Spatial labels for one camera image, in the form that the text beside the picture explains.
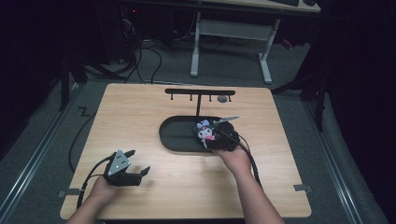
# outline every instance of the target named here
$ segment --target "black cable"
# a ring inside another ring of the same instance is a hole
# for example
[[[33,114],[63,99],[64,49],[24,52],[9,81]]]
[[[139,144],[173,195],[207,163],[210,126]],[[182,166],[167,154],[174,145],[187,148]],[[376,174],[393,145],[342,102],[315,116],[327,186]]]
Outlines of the black cable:
[[[118,77],[119,74],[121,74],[123,72],[126,72],[129,69],[131,69],[134,66],[134,64],[135,64],[135,57],[132,57],[131,61],[129,61],[128,64],[125,67],[121,68],[120,70],[114,71],[114,72],[111,72],[111,71],[109,71],[109,72],[112,73],[113,75],[115,75],[116,77]],[[103,73],[94,72],[91,69],[87,68],[86,66],[84,66],[84,70],[87,73],[89,73],[91,75],[94,75],[94,76],[98,76],[99,77],[99,76],[103,75]]]
[[[79,207],[82,205],[82,200],[84,199],[84,193],[85,193],[85,189],[87,188],[88,181],[91,179],[91,177],[94,176],[94,175],[92,175],[92,173],[96,170],[96,168],[100,164],[102,164],[105,161],[110,161],[111,158],[113,158],[115,155],[116,155],[116,153],[113,153],[111,156],[102,159],[101,161],[96,163],[95,166],[93,166],[93,168],[91,169],[90,173],[87,175],[87,178],[85,179],[84,183],[82,184],[81,189],[79,190],[78,201],[77,201],[77,209],[79,209]]]
[[[219,43],[218,43],[218,45],[217,46],[215,46],[214,48],[206,48],[206,47],[204,47],[202,44],[200,44],[200,48],[201,49],[209,49],[209,50],[214,50],[214,49],[218,49],[218,48],[220,48],[222,45],[223,45],[223,43],[224,43],[224,38],[223,37],[217,37],[217,39],[219,39]]]
[[[75,168],[73,167],[73,165],[72,165],[72,150],[73,150],[74,144],[76,143],[76,141],[77,141],[79,135],[81,134],[82,130],[85,128],[85,126],[87,126],[88,122],[90,122],[90,120],[91,120],[93,117],[95,117],[96,113],[97,113],[97,111],[94,112],[94,113],[85,121],[85,123],[81,126],[81,128],[78,130],[78,133],[76,134],[76,136],[75,136],[75,138],[74,138],[74,140],[73,140],[72,145],[71,145],[70,148],[69,148],[69,155],[68,155],[69,167],[70,167],[70,169],[72,170],[73,173],[76,171],[76,169],[75,169]]]
[[[177,41],[175,40],[173,43],[178,45],[178,46],[181,46],[181,47],[191,46],[191,45],[194,44],[194,40],[190,40],[190,38],[192,38],[192,37],[194,37],[194,36],[192,35],[192,36],[186,37],[184,39],[179,39]],[[189,43],[188,44],[180,44],[180,43],[178,43],[180,41],[186,41],[186,42],[188,41]]]
[[[259,177],[259,170],[257,168],[256,162],[253,159],[253,156],[250,153],[250,148],[248,147],[248,142],[246,141],[246,139],[238,134],[238,136],[241,137],[245,141],[245,143],[247,144],[247,148],[244,145],[242,145],[240,142],[238,142],[235,139],[231,138],[230,135],[228,135],[227,133],[223,132],[222,130],[217,129],[217,131],[222,133],[223,135],[227,136],[227,138],[229,138],[230,140],[234,141],[236,144],[238,144],[247,153],[247,157],[250,160],[251,167],[252,167],[252,170],[253,170],[254,178],[256,179],[257,183],[259,183],[260,187],[262,187],[262,182],[260,181],[260,177]]]
[[[191,30],[192,30],[192,28],[194,27],[194,24],[196,23],[196,21],[195,21],[196,18],[197,18],[197,12],[194,12],[194,16],[192,17],[190,29],[189,29],[189,30],[187,31],[187,33],[186,33],[185,35],[183,35],[182,37],[177,38],[177,39],[174,39],[174,42],[176,42],[176,41],[178,41],[178,40],[185,39],[185,38],[189,38],[189,37],[191,37],[191,36],[194,36],[194,35],[191,35]]]
[[[139,60],[138,60],[137,63],[134,65],[134,69],[133,69],[133,70],[128,74],[128,76],[125,78],[124,83],[127,83],[127,82],[128,82],[129,77],[132,75],[132,73],[134,72],[134,70],[137,69],[137,66],[140,64],[141,60],[142,60],[142,43],[140,42],[140,45],[139,45]],[[140,74],[138,74],[138,75],[139,75],[139,77],[140,77],[140,83],[142,83],[142,81],[143,81],[143,83],[145,83],[145,81],[144,81],[143,78],[140,76]]]
[[[142,78],[142,75],[140,75],[138,67],[136,67],[136,72],[137,72],[137,75],[139,76],[140,84],[146,84],[145,80]]]
[[[158,45],[158,40],[154,39],[154,40],[144,40],[142,42],[151,42],[151,41],[155,41],[155,43],[152,46],[149,47],[145,47],[145,49],[154,49],[155,47],[157,47]]]
[[[150,51],[156,53],[160,57],[160,63],[158,64],[157,69],[155,69],[154,73],[151,75],[151,85],[152,85],[152,84],[154,84],[154,76],[158,72],[158,70],[160,69],[161,64],[163,63],[163,57],[161,56],[161,54],[158,51],[156,51],[154,49],[146,49],[146,50],[150,50]]]
[[[91,175],[91,176],[90,176],[90,179],[91,179],[92,177],[94,177],[94,176],[101,176],[101,175]]]
[[[238,43],[238,42],[231,41],[230,39],[224,39],[224,42],[232,44],[232,45],[245,46],[245,45],[249,45],[249,44],[254,44],[255,42],[257,42],[257,40],[249,39],[248,41],[246,41],[244,43]]]

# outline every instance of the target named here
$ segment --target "dark background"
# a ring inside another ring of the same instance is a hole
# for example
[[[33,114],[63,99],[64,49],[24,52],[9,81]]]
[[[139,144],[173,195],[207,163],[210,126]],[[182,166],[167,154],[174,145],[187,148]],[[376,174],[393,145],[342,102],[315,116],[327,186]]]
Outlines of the dark background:
[[[347,15],[349,20],[326,23],[320,30],[317,21],[283,20],[276,42],[287,39],[292,45],[312,44],[297,79],[311,74],[325,76],[326,90],[349,151],[389,222],[395,223],[395,3],[318,3],[322,15]],[[103,11],[92,5],[44,1],[7,1],[0,10],[3,158],[60,77],[66,52],[78,51],[98,63],[122,59],[125,52],[118,50],[124,45],[120,29],[109,32],[106,28],[106,22],[117,18],[117,11],[103,17]],[[145,24],[145,32],[168,44],[175,37],[173,29],[184,34],[191,23],[191,13],[187,12],[143,8],[139,13],[143,14],[140,22]],[[120,41],[118,46],[109,44],[114,39]]]

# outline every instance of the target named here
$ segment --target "white desk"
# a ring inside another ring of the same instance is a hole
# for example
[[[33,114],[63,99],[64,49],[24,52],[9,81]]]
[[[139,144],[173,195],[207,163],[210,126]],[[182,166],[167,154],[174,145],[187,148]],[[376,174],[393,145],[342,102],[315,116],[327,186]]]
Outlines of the white desk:
[[[307,4],[305,4],[302,0],[300,0],[300,4],[297,7],[287,6],[284,4],[279,4],[268,0],[247,0],[247,1],[200,0],[199,4],[202,4],[202,2],[232,4],[232,5],[240,5],[245,7],[265,7],[276,10],[291,10],[291,11],[299,11],[306,13],[320,12],[320,7],[318,6],[318,4],[315,4],[314,6],[310,7]],[[271,84],[272,79],[266,60],[268,57],[268,53],[271,49],[271,46],[274,42],[274,38],[279,23],[280,23],[280,19],[275,20],[273,25],[267,25],[267,26],[237,23],[237,22],[227,22],[227,21],[201,20],[201,13],[198,12],[197,20],[196,20],[196,28],[195,28],[195,45],[194,45],[194,51],[192,53],[192,61],[191,61],[191,76],[192,77],[198,76],[200,35],[216,35],[216,36],[265,41],[266,43],[265,48],[259,54],[259,62],[262,67],[262,75],[264,77],[264,82],[266,84]]]

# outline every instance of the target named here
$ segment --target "desk leg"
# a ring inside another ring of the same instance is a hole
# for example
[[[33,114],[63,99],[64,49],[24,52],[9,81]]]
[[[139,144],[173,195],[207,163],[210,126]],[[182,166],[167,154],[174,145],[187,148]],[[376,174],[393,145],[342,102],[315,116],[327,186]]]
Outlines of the desk leg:
[[[280,23],[280,19],[275,20],[274,25],[271,29],[271,33],[268,37],[267,46],[265,48],[265,51],[264,51],[264,53],[259,54],[260,65],[262,66],[262,75],[264,76],[264,82],[266,84],[272,83],[271,74],[270,74],[270,71],[268,69],[268,64],[267,64],[267,57],[268,57],[268,53],[270,52],[271,46],[274,42],[274,38],[275,38],[277,27],[279,26],[279,23]]]
[[[62,60],[62,101],[61,101],[61,108],[59,111],[64,111],[67,104],[69,103],[70,98],[70,90],[69,90],[69,69],[68,69],[68,61],[67,57],[65,56]]]
[[[200,21],[201,21],[201,12],[197,12],[197,22],[195,27],[195,45],[194,52],[192,53],[192,61],[191,61],[191,77],[198,76],[198,66],[199,66],[199,35],[200,35]]]

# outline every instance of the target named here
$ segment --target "black tray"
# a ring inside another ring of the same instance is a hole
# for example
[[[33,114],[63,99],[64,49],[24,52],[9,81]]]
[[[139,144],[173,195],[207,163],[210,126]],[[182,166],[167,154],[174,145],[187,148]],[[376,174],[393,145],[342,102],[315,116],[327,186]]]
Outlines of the black tray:
[[[175,152],[212,152],[204,148],[193,131],[202,120],[219,120],[219,117],[173,116],[163,121],[160,126],[160,139],[163,145]]]

